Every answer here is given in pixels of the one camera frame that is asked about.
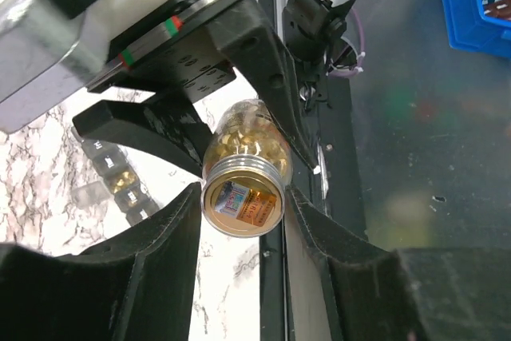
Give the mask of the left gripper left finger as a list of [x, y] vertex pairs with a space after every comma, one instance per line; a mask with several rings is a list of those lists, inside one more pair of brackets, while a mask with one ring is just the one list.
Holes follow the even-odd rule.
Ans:
[[4, 340], [186, 340], [200, 240], [200, 184], [81, 254], [1, 246]]

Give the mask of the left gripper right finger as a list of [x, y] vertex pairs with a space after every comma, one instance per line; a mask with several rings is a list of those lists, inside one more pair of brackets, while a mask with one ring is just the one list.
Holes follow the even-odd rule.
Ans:
[[287, 270], [298, 340], [507, 340], [510, 253], [387, 252], [286, 193]]

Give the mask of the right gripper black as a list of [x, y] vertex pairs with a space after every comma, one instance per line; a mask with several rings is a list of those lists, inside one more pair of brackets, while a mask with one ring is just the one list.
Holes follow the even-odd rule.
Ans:
[[117, 37], [113, 56], [87, 91], [177, 91], [188, 99], [155, 95], [141, 103], [99, 101], [73, 118], [79, 136], [148, 153], [200, 177], [212, 132], [191, 101], [234, 81], [235, 66], [297, 156], [310, 169], [316, 167], [294, 60], [256, 0], [169, 0], [137, 26], [144, 33]]

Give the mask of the clear jar of yellow pills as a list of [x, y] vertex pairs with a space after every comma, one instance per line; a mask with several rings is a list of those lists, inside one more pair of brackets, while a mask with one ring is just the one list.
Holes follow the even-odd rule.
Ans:
[[211, 226], [252, 238], [280, 223], [293, 173], [291, 149], [261, 100], [239, 101], [225, 111], [203, 163], [200, 203]]

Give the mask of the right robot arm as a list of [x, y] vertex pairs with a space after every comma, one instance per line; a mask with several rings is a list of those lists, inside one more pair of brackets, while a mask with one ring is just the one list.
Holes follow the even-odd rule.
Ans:
[[113, 39], [92, 93], [144, 90], [141, 103], [99, 101], [78, 134], [159, 157], [200, 175], [211, 132], [194, 103], [241, 73], [301, 161], [316, 165], [299, 91], [324, 79], [355, 0], [287, 0], [280, 37], [257, 0], [169, 0]]

